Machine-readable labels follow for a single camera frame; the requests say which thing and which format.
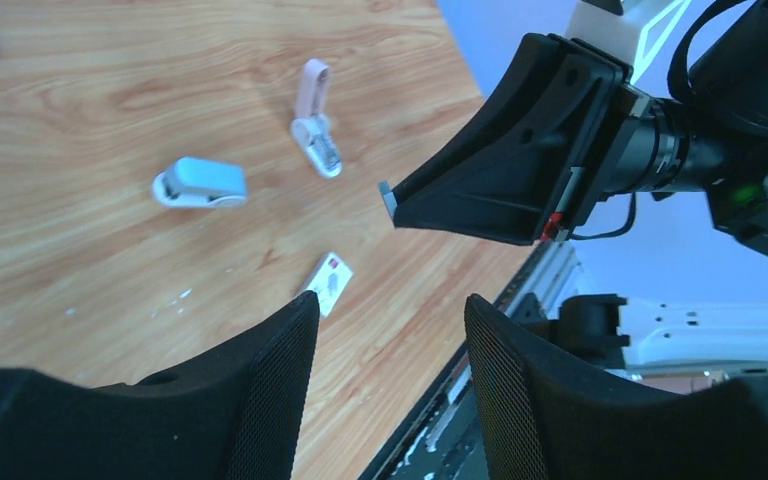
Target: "eraser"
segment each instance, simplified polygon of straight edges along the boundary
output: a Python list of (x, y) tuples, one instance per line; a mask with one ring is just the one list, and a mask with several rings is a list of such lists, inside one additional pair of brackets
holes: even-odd
[(334, 252), (329, 252), (313, 269), (301, 291), (310, 290), (319, 298), (319, 315), (327, 317), (349, 284), (354, 272)]

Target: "black cable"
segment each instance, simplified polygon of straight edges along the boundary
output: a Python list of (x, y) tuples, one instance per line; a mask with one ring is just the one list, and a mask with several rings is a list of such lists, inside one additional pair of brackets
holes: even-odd
[(631, 200), (628, 203), (628, 218), (622, 227), (614, 230), (613, 232), (605, 232), (598, 235), (590, 235), (584, 237), (573, 233), (569, 238), (570, 240), (600, 240), (603, 238), (616, 238), (620, 235), (625, 235), (631, 230), (631, 227), (634, 226), (635, 218), (637, 218), (637, 193), (632, 193)]

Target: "white wall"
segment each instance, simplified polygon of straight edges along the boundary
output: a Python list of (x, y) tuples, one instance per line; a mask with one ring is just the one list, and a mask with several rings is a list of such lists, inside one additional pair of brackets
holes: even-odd
[[(711, 0), (695, 0), (672, 38), (636, 84), (668, 96), (666, 72), (681, 36)], [(522, 36), (566, 30), (575, 0), (438, 0), (458, 47), (487, 96), (504, 74)], [(738, 6), (697, 34), (695, 60), (745, 10)], [(627, 198), (600, 204), (579, 234), (613, 230), (625, 221)], [(638, 195), (638, 215), (627, 235), (577, 242), (585, 269), (604, 292), (658, 301), (768, 300), (768, 258), (711, 227), (702, 194), (678, 194), (660, 203)]]

